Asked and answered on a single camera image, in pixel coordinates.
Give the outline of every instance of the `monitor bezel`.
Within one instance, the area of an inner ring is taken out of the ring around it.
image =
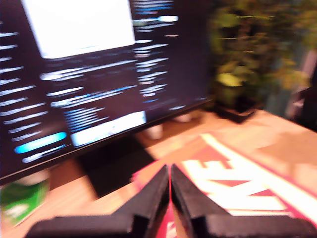
[[[182,108],[182,109],[179,109],[179,110],[175,111],[174,113],[167,114],[167,115],[165,115],[165,116],[163,116],[161,118],[152,120],[152,121],[147,122],[145,124],[142,124],[140,126],[131,128],[129,130],[120,132],[118,134],[112,135],[112,136],[107,137],[107,138],[104,138],[102,140],[93,142],[93,143],[91,143],[89,145],[85,145],[83,147],[76,148],[76,149],[72,150],[71,152],[65,153],[65,154],[60,155],[60,156],[56,156],[56,157],[54,157],[52,159],[49,159],[49,160],[43,161],[41,163],[38,163],[36,165],[30,166],[30,167],[28,167],[26,169],[22,169],[22,170],[14,172],[14,173],[11,173],[9,175],[5,175],[5,176],[0,178],[0,186],[5,185],[5,184],[10,183],[10,182],[13,182],[13,181],[16,181],[16,180],[19,180],[19,179],[21,179],[23,177],[32,175],[32,174],[34,174],[36,172],[51,168],[51,167],[53,167],[53,166],[55,166],[57,164],[60,164],[60,163],[62,163],[64,161],[68,160],[68,159],[72,159],[72,158],[84,155],[84,154],[86,154],[88,152],[91,152],[93,150],[96,150],[96,149],[98,149],[100,147],[106,146],[107,144],[109,144],[109,143],[111,143],[111,142],[113,142],[113,141],[115,141],[117,139],[120,139],[120,138],[122,138],[124,136],[135,134],[135,133],[143,131],[143,130],[145,130],[147,128],[150,128],[152,126],[162,124],[163,122],[165,122],[165,121],[167,121],[169,119],[172,119],[174,117],[189,113],[190,111],[193,111],[195,109],[199,109],[204,104],[206,104],[208,102],[210,102],[210,99],[202,100],[202,101],[200,101],[198,103],[195,103],[193,105],[187,106],[187,107]]]

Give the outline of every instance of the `monitor stand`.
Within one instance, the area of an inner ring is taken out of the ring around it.
[[[134,136],[123,137],[77,158],[99,198],[129,184],[135,172],[154,161]]]

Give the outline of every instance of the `wooden desk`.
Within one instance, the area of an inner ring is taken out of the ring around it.
[[[227,143],[317,193],[317,134],[292,122],[258,111],[238,125],[213,113],[203,113],[189,123],[168,121],[163,128],[164,138],[158,141],[149,140],[142,132],[137,134],[156,159],[181,148],[199,133],[215,131]],[[96,199],[87,177],[74,160],[68,160],[52,170],[46,203],[15,228],[2,224],[1,237],[22,238],[35,222],[54,216],[111,214],[135,194],[131,183]]]

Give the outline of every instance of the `potted plant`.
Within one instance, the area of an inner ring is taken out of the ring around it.
[[[294,49],[317,49],[316,0],[222,0],[209,20],[214,110],[242,122],[280,87],[307,84]]]

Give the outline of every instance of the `monitor screen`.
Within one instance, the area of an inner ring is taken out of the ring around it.
[[[205,101],[197,2],[0,1],[0,177]]]

